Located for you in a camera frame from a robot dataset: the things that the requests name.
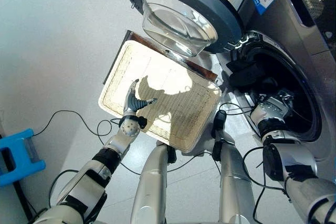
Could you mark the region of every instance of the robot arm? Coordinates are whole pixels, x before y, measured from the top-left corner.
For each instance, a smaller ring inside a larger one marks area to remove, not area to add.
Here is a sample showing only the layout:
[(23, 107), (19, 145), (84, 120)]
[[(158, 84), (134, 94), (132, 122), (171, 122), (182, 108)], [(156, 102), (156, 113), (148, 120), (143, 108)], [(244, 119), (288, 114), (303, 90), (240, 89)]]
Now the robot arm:
[(145, 118), (136, 116), (137, 110), (156, 101), (143, 101), (135, 97), (138, 81), (135, 80), (129, 88), (117, 134), (69, 181), (59, 194), (56, 206), (39, 217), (36, 224), (82, 224), (91, 223), (97, 218), (107, 198), (105, 187), (130, 144), (147, 124)]
[(317, 177), (314, 156), (286, 127), (292, 95), (280, 90), (251, 114), (264, 145), (266, 174), (279, 181), (305, 223), (336, 223), (336, 185)]

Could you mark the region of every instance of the black cable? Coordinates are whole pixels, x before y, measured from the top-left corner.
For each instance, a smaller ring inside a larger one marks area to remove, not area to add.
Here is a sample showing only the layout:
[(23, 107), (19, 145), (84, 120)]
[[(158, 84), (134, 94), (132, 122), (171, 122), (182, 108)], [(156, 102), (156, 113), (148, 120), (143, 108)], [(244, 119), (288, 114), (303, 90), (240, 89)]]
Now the black cable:
[(243, 170), (244, 170), (244, 173), (246, 174), (246, 176), (255, 184), (257, 184), (258, 186), (261, 186), (263, 188), (268, 188), (268, 189), (274, 189), (274, 190), (280, 190), (282, 191), (283, 193), (286, 194), (286, 191), (283, 189), (283, 188), (280, 188), (280, 187), (273, 187), (273, 186), (266, 186), (266, 185), (263, 185), (257, 181), (255, 181), (254, 179), (251, 178), (251, 176), (249, 175), (247, 169), (246, 169), (246, 166), (245, 166), (245, 159), (247, 157), (248, 154), (250, 154), (251, 152), (255, 151), (255, 150), (259, 150), (259, 149), (263, 149), (264, 147), (256, 147), (256, 148), (253, 148), (253, 149), (250, 149), (243, 157)]
[[(262, 171), (263, 171), (263, 174), (264, 174), (264, 186), (266, 186), (266, 175), (265, 175), (265, 169), (264, 169), (264, 167), (262, 168)], [(257, 220), (257, 218), (256, 218), (256, 213), (257, 213), (257, 208), (258, 208), (260, 199), (261, 199), (261, 197), (263, 196), (265, 189), (266, 189), (266, 188), (264, 187), (264, 188), (261, 190), (261, 193), (259, 194), (259, 197), (258, 197), (257, 202), (256, 202), (256, 204), (255, 204), (255, 206), (254, 206), (254, 209), (253, 209), (253, 215), (252, 215), (252, 217), (253, 217), (254, 221), (255, 221), (256, 223), (258, 223), (258, 224), (263, 224), (262, 222), (260, 222), (259, 220)]]
[(48, 210), (48, 208), (43, 208), (43, 209), (41, 209), (39, 212), (37, 212), (36, 214), (35, 214), (35, 216), (34, 217), (32, 217), (32, 219), (28, 222), (28, 224), (33, 224), (34, 222), (35, 222), (35, 220), (38, 218), (38, 217), (40, 217), (40, 215), (41, 214), (43, 214), (45, 211), (47, 211)]
[[(51, 116), (49, 122), (48, 122), (47, 125), (43, 128), (43, 130), (41, 130), (39, 133), (34, 134), (33, 136), (37, 136), (37, 135), (41, 134), (43, 131), (45, 131), (45, 130), (47, 129), (47, 127), (49, 126), (49, 124), (51, 123), (53, 117), (54, 117), (57, 113), (59, 113), (59, 112), (71, 112), (71, 113), (75, 113), (76, 115), (78, 115), (78, 116), (81, 118), (81, 120), (83, 121), (83, 123), (84, 123), (84, 125), (86, 126), (86, 128), (87, 128), (92, 134), (94, 134), (94, 135), (97, 136), (97, 134), (96, 134), (94, 131), (92, 131), (92, 130), (89, 128), (89, 126), (86, 124), (86, 122), (84, 121), (83, 117), (82, 117), (78, 112), (73, 111), (73, 110), (59, 110), (59, 111), (56, 111), (56, 112)], [(108, 134), (111, 133), (111, 131), (112, 131), (112, 125), (111, 125), (111, 129), (110, 129), (110, 131), (109, 131), (108, 133), (106, 133), (106, 134), (102, 134), (102, 135), (100, 135), (100, 136), (107, 136)]]
[(289, 108), (289, 110), (291, 110), (292, 112), (294, 112), (296, 115), (298, 115), (299, 117), (301, 117), (302, 119), (304, 119), (306, 122), (308, 123), (312, 123), (312, 121), (308, 120), (307, 118), (305, 118), (303, 115), (301, 115), (300, 113), (298, 113), (296, 110), (294, 110), (294, 108), (292, 108), (286, 101), (285, 99), (282, 99), (282, 103)]
[(24, 197), (25, 197), (25, 199), (26, 199), (28, 205), (29, 205), (29, 206), (32, 208), (32, 210), (34, 211), (34, 213), (37, 214), (37, 211), (35, 210), (35, 208), (33, 207), (33, 205), (30, 203), (30, 201), (27, 199), (27, 197), (26, 197), (26, 196), (24, 196)]
[(131, 169), (129, 169), (127, 166), (125, 166), (123, 163), (120, 163), (123, 167), (125, 167), (127, 170), (129, 170), (130, 172), (137, 174), (137, 175), (141, 175), (140, 173), (136, 173), (134, 171), (132, 171)]
[(259, 165), (256, 166), (256, 168), (258, 168), (260, 165), (262, 165), (264, 163), (264, 161), (261, 161), (261, 163)]
[(49, 194), (48, 194), (49, 208), (51, 208), (51, 203), (50, 203), (51, 193), (52, 193), (52, 190), (53, 190), (53, 188), (54, 188), (54, 185), (55, 185), (56, 181), (57, 181), (58, 178), (59, 178), (60, 176), (62, 176), (64, 173), (69, 173), (69, 172), (77, 173), (78, 171), (77, 171), (77, 170), (73, 170), (73, 169), (64, 170), (63, 172), (61, 172), (60, 174), (58, 174), (58, 175), (56, 176), (56, 178), (52, 181), (51, 186), (50, 186), (50, 189), (49, 189)]
[(104, 145), (104, 142), (102, 141), (102, 139), (100, 138), (100, 135), (99, 135), (99, 126), (100, 126), (100, 124), (102, 123), (102, 122), (108, 122), (109, 124), (110, 124), (110, 127), (112, 128), (112, 124), (111, 124), (111, 122), (112, 121), (109, 121), (109, 120), (101, 120), (99, 123), (98, 123), (98, 125), (97, 125), (97, 137), (99, 138), (99, 141), (101, 142), (101, 144), (102, 145)]
[(219, 167), (218, 167), (218, 165), (217, 165), (217, 162), (214, 160), (214, 162), (215, 162), (215, 165), (217, 166), (217, 170), (218, 170), (218, 172), (219, 172), (219, 175), (221, 176), (222, 174), (220, 173), (220, 169), (219, 169)]
[(178, 170), (180, 168), (182, 168), (183, 166), (185, 166), (186, 164), (188, 164), (191, 160), (193, 160), (195, 157), (198, 157), (198, 156), (201, 156), (202, 154), (209, 154), (209, 155), (212, 155), (210, 152), (201, 152), (199, 154), (197, 154), (196, 156), (193, 156), (191, 159), (189, 159), (189, 161), (187, 161), (186, 163), (184, 163), (183, 165), (179, 166), (178, 168), (175, 168), (175, 169), (172, 169), (172, 170), (168, 170), (167, 172), (170, 173), (170, 172), (173, 172), (175, 170)]
[(110, 120), (111, 123), (114, 123), (116, 125), (119, 125), (119, 123), (114, 122), (114, 120), (120, 120), (121, 118), (113, 118)]
[(236, 103), (232, 103), (232, 102), (225, 102), (225, 103), (222, 103), (220, 106), (219, 106), (219, 109), (222, 108), (222, 106), (226, 105), (226, 104), (231, 104), (231, 105), (234, 105), (234, 106), (237, 106), (238, 108), (237, 109), (240, 109), (242, 111), (242, 113), (235, 113), (235, 114), (226, 114), (226, 115), (242, 115), (242, 114), (245, 114), (247, 112), (251, 112), (253, 110), (248, 110), (248, 111), (244, 111), (243, 109), (247, 109), (247, 108), (253, 108), (252, 106), (248, 106), (248, 107), (240, 107), (238, 104)]

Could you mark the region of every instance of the woven basket tray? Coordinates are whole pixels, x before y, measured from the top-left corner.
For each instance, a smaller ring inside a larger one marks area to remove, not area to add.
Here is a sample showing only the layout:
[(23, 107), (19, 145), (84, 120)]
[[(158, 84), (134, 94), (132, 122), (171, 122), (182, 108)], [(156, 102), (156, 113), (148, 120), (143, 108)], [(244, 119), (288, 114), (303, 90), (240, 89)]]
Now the woven basket tray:
[(157, 98), (155, 104), (137, 113), (148, 120), (142, 131), (182, 152), (190, 152), (218, 103), (220, 89), (164, 55), (130, 40), (117, 56), (99, 106), (122, 117), (128, 88), (138, 78), (136, 96), (142, 100)]

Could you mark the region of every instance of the washing machine door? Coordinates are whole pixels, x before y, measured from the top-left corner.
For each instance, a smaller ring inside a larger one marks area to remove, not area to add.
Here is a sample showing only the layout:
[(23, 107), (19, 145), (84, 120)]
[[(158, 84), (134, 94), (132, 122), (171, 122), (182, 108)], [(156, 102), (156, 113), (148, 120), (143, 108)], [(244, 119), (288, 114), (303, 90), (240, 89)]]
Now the washing machine door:
[(143, 29), (170, 50), (193, 57), (234, 48), (243, 23), (228, 0), (130, 0), (143, 14)]

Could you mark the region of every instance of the washing machine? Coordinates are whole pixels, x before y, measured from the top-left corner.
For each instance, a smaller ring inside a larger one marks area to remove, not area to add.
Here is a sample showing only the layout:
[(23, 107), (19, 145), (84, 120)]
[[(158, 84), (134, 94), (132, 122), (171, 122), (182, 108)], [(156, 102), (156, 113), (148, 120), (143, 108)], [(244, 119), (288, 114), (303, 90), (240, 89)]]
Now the washing machine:
[(169, 50), (216, 54), (242, 107), (289, 90), (286, 125), (314, 155), (318, 176), (335, 179), (335, 0), (130, 1), (144, 31)]

